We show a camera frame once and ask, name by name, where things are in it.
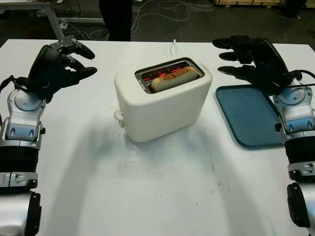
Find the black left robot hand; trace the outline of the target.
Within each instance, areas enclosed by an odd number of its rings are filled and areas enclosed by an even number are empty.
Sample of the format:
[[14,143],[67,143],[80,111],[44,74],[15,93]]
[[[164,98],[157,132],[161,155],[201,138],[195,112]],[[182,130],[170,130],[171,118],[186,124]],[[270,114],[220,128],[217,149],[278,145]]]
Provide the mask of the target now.
[[44,45],[30,69],[27,90],[49,103],[57,91],[77,85],[97,72],[95,67],[85,67],[73,58],[73,53],[90,60],[95,58],[95,54],[73,35]]

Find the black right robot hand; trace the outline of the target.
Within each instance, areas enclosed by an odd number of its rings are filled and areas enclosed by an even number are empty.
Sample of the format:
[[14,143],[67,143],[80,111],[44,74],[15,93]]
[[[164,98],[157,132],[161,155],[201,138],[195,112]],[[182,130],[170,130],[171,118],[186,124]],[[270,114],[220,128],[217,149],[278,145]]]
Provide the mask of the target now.
[[266,38],[234,35],[219,38],[212,44],[228,52],[219,54],[225,61],[238,61],[242,66],[221,66],[218,71],[246,80],[253,85],[286,87],[292,81],[288,68],[276,48]]

